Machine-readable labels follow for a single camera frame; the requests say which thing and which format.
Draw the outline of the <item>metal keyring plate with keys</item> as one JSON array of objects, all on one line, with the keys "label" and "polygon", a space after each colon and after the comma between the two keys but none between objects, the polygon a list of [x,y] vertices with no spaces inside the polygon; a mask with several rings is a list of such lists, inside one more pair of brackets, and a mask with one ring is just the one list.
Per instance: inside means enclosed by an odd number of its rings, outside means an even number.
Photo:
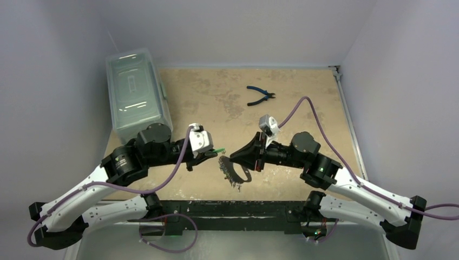
[{"label": "metal keyring plate with keys", "polygon": [[239,193],[243,183],[250,183],[252,176],[249,169],[240,166],[240,171],[235,169],[234,164],[230,161],[230,158],[226,156],[226,150],[219,148],[214,151],[218,155],[219,169],[225,175],[224,179],[227,180],[233,189],[236,189]]}]

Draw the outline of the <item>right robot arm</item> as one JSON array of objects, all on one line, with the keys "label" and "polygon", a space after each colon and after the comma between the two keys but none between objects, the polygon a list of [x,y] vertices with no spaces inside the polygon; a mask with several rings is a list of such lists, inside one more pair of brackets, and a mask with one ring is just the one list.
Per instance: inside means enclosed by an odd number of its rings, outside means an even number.
[{"label": "right robot arm", "polygon": [[258,172],[265,164],[299,168],[300,178],[314,188],[303,207],[306,218],[366,225],[402,248],[416,249],[427,201],[420,196],[399,196],[353,177],[350,170],[319,149],[320,144],[308,132],[295,134],[288,146],[276,141],[268,144],[267,136],[257,132],[229,160]]}]

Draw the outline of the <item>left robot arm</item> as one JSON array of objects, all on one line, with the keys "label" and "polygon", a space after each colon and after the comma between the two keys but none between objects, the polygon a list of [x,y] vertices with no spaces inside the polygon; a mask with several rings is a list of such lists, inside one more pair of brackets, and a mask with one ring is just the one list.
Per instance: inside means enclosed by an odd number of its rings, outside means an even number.
[{"label": "left robot arm", "polygon": [[172,177],[149,190],[135,190],[130,185],[145,178],[152,167],[173,165],[172,174],[176,174],[182,163],[191,171],[217,154],[211,134],[201,124],[189,125],[185,137],[173,141],[167,125],[153,123],[114,149],[64,195],[47,203],[32,203],[29,214],[34,225],[27,242],[32,247],[60,250],[107,225],[164,218],[157,191]]}]

